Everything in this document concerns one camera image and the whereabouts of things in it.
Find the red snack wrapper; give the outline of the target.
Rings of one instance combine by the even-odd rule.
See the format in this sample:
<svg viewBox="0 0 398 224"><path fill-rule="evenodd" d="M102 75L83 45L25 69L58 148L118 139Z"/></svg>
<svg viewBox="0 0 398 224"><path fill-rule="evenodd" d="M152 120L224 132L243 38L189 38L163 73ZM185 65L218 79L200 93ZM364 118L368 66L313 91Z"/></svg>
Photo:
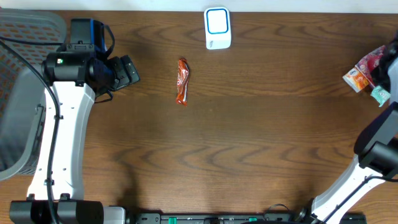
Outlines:
<svg viewBox="0 0 398 224"><path fill-rule="evenodd" d="M185 58L181 58L178 60L176 104L187 106L187 87L189 79L190 70L187 60Z"/></svg>

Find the orange tissue pack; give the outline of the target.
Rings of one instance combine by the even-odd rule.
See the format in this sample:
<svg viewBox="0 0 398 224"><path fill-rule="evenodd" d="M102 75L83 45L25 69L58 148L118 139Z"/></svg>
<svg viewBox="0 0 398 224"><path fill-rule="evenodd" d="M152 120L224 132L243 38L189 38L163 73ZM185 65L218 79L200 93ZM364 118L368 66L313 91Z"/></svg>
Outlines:
<svg viewBox="0 0 398 224"><path fill-rule="evenodd" d="M356 92L369 85L368 79L356 68L352 68L348 73L343 75L343 80Z"/></svg>

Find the purple Carefree pad package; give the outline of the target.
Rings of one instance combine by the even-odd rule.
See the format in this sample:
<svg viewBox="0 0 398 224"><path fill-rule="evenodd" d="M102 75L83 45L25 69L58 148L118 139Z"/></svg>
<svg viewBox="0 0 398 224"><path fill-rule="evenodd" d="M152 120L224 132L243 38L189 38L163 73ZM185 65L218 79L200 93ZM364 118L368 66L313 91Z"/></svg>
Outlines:
<svg viewBox="0 0 398 224"><path fill-rule="evenodd" d="M382 45L372 52L365 55L356 65L358 69L367 79L368 83L372 88L375 87L371 72L379 65L379 61L384 54L386 46Z"/></svg>

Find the teal wipes packet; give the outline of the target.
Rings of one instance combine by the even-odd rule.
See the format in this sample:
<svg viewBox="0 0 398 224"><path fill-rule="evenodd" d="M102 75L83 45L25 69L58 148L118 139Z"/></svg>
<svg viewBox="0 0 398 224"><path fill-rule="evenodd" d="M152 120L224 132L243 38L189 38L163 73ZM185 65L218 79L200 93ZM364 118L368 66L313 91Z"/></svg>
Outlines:
<svg viewBox="0 0 398 224"><path fill-rule="evenodd" d="M376 86L373 88L371 96L379 103L379 107L382 107L389 100L391 94L383 89L382 86Z"/></svg>

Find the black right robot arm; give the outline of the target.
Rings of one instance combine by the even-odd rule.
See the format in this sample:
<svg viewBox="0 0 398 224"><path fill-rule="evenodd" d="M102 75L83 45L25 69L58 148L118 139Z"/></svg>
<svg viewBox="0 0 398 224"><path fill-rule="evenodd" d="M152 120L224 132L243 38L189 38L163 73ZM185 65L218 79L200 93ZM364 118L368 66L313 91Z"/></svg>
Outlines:
<svg viewBox="0 0 398 224"><path fill-rule="evenodd" d="M339 223L370 190L397 182L397 37L371 72L373 82L390 94L389 106L358 136L349 167L294 219L297 223Z"/></svg>

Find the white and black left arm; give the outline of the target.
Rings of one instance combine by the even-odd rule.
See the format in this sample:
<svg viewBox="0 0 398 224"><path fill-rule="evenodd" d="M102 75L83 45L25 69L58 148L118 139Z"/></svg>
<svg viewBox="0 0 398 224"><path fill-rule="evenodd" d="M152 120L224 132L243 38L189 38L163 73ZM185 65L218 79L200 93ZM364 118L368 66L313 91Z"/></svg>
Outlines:
<svg viewBox="0 0 398 224"><path fill-rule="evenodd" d="M92 106L140 79L127 55L113 57L104 42L109 26L73 19L70 41L48 54L34 74L45 88L45 123L37 169L25 200L10 204L14 223L134 222L124 207L84 198L83 149Z"/></svg>

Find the white barcode scanner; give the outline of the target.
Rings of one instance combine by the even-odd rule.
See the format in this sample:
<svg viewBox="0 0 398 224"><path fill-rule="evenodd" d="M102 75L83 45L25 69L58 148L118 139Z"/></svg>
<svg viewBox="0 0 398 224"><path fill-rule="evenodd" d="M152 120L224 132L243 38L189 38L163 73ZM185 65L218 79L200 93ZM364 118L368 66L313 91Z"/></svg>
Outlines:
<svg viewBox="0 0 398 224"><path fill-rule="evenodd" d="M227 49L231 46L231 21L225 7L211 7L204 11L205 39L208 50Z"/></svg>

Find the grey plastic mesh basket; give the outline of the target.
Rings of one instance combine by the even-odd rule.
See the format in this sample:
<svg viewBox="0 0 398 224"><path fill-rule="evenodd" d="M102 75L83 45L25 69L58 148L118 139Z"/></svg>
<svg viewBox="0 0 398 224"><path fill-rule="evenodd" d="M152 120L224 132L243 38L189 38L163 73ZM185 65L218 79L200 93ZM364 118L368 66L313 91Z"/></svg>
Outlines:
<svg viewBox="0 0 398 224"><path fill-rule="evenodd" d="M66 40L58 15L1 9L1 180L32 175L39 160L45 119L45 88L37 71Z"/></svg>

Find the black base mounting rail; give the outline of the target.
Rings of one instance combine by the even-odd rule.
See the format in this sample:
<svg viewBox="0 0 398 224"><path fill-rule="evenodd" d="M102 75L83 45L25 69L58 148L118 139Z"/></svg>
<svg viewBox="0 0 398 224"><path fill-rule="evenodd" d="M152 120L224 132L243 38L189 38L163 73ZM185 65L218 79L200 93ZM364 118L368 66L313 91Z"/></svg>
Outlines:
<svg viewBox="0 0 398 224"><path fill-rule="evenodd" d="M294 223L289 213L263 214L159 214L141 213L136 215L135 224L241 224L241 223Z"/></svg>

